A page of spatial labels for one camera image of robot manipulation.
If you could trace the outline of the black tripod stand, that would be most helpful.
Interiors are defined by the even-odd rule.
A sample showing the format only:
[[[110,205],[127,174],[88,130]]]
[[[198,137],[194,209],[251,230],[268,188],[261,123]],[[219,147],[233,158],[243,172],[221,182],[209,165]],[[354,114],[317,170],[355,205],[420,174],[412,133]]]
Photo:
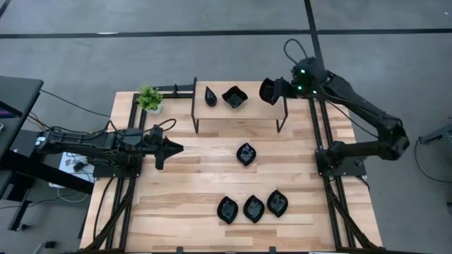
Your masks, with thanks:
[[[428,145],[433,141],[444,141],[447,147],[452,150],[452,116],[448,118],[449,122],[442,127],[418,138],[423,145]]]

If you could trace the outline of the laptop with coloured screen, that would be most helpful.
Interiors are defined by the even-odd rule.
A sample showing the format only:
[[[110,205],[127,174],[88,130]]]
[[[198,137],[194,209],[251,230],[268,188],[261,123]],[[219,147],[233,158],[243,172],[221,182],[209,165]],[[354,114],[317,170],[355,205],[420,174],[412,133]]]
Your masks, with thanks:
[[[21,118],[23,113],[0,101],[0,119]]]

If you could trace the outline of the black desk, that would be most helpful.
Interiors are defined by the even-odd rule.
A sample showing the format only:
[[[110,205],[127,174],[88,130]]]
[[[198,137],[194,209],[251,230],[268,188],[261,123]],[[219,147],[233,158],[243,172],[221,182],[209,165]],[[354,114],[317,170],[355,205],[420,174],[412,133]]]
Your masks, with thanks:
[[[0,101],[23,113],[21,118],[0,119],[6,128],[0,134],[0,169],[10,170],[14,176],[20,174],[27,179],[42,179],[90,195],[93,183],[43,164],[39,157],[26,157],[10,149],[42,86],[41,80],[0,75]]]

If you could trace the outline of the small green potted plant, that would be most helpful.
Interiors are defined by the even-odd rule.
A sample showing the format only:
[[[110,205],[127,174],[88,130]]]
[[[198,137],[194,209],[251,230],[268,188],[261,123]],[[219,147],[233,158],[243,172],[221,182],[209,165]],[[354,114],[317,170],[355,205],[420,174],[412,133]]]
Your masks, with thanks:
[[[139,107],[150,114],[159,114],[162,110],[163,94],[157,87],[144,85],[137,99]]]

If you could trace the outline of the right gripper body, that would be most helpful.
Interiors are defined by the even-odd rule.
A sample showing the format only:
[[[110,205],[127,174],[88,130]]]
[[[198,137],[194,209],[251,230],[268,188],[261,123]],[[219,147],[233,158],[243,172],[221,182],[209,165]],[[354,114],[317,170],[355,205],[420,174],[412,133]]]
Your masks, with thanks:
[[[311,98],[317,96],[317,82],[314,76],[301,75],[290,82],[290,98]]]

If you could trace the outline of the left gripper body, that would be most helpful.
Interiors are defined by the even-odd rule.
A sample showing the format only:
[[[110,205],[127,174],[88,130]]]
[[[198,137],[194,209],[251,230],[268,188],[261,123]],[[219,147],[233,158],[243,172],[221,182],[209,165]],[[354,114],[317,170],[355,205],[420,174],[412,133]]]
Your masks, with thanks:
[[[158,159],[165,158],[165,152],[162,148],[163,129],[159,126],[153,126],[148,134],[143,136],[143,154],[154,155]]]

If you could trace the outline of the black leaf mini plate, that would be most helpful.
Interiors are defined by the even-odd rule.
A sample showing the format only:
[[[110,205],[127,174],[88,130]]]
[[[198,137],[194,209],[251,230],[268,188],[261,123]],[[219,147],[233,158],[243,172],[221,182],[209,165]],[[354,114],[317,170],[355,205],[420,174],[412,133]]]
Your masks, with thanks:
[[[217,208],[217,216],[226,224],[231,224],[238,214],[238,204],[231,198],[225,196]]]
[[[256,150],[249,143],[244,143],[237,150],[236,158],[243,166],[247,167],[255,160]]]
[[[259,97],[266,103],[274,105],[279,99],[278,91],[275,88],[275,82],[265,78],[259,88]]]
[[[288,208],[288,199],[280,191],[274,190],[267,199],[267,207],[276,217],[281,217]]]
[[[264,211],[265,205],[255,195],[251,195],[243,206],[245,217],[254,224],[262,218]]]

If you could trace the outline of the white printed sheet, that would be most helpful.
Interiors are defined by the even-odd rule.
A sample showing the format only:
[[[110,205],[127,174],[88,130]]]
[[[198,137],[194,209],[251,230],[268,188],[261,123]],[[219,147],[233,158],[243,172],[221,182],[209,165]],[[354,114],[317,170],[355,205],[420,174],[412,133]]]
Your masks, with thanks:
[[[83,164],[83,167],[81,169],[75,169],[77,163]],[[88,164],[87,157],[84,155],[64,152],[59,163],[59,170],[70,175],[77,176],[85,181],[89,181],[91,183],[94,182],[94,166]]]

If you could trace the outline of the black square wavy plate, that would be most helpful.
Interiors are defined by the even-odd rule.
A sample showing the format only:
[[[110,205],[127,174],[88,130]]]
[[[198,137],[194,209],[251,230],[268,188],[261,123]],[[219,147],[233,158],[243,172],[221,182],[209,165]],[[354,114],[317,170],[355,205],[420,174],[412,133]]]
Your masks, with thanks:
[[[247,94],[237,86],[231,87],[227,92],[222,94],[222,98],[233,109],[239,107],[243,102],[248,100]]]

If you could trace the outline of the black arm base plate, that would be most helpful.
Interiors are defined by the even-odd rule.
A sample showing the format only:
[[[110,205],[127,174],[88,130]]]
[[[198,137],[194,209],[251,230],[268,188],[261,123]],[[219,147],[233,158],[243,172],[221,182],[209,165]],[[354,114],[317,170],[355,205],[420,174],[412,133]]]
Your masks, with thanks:
[[[107,153],[105,157],[89,157],[87,162],[94,166],[95,178],[136,178],[141,175],[143,156],[113,152]]]
[[[364,161],[367,157],[335,157],[328,150],[316,150],[315,159],[321,176],[364,176]]]

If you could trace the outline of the black aluminium table frame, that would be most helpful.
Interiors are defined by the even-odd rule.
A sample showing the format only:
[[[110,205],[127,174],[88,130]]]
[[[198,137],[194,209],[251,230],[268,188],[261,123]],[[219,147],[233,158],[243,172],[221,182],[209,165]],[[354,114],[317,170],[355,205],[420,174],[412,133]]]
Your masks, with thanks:
[[[288,117],[281,132],[275,120],[200,120],[195,133],[192,98],[166,99],[157,115],[133,106],[132,92],[118,92],[111,119],[117,128],[150,128],[165,124],[169,139],[184,146],[158,171],[155,160],[143,161],[130,206],[118,219],[107,246],[127,253],[248,252],[335,250],[357,247],[343,219],[327,201],[327,179],[316,167],[314,152],[332,138],[352,143],[355,134],[345,108],[323,106],[305,99],[288,99]],[[236,158],[244,143],[256,150],[247,167]],[[284,215],[267,207],[278,190],[288,199]],[[262,218],[253,223],[243,213],[246,200],[255,195],[265,205]],[[220,201],[238,204],[231,224],[217,216]]]

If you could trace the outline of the wooden shelf black legs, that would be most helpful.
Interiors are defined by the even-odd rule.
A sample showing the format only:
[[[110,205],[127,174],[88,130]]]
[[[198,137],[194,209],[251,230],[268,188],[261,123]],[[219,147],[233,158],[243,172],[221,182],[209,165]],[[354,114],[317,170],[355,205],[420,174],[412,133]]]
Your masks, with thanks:
[[[288,117],[287,100],[280,99],[275,105],[265,103],[258,95],[261,81],[198,81],[194,78],[191,118],[195,133],[199,132],[200,120],[275,120],[277,132],[281,132]],[[232,108],[222,98],[230,88],[238,87],[248,99]],[[209,88],[217,97],[215,106],[206,104],[205,93]]]

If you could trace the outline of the black teardrop mini plate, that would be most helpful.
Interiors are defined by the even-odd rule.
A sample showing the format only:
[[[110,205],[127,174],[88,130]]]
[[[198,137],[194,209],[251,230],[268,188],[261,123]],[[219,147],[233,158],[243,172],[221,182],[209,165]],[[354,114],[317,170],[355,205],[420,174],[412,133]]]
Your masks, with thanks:
[[[214,107],[218,101],[215,93],[208,86],[206,86],[204,100],[209,107]]]

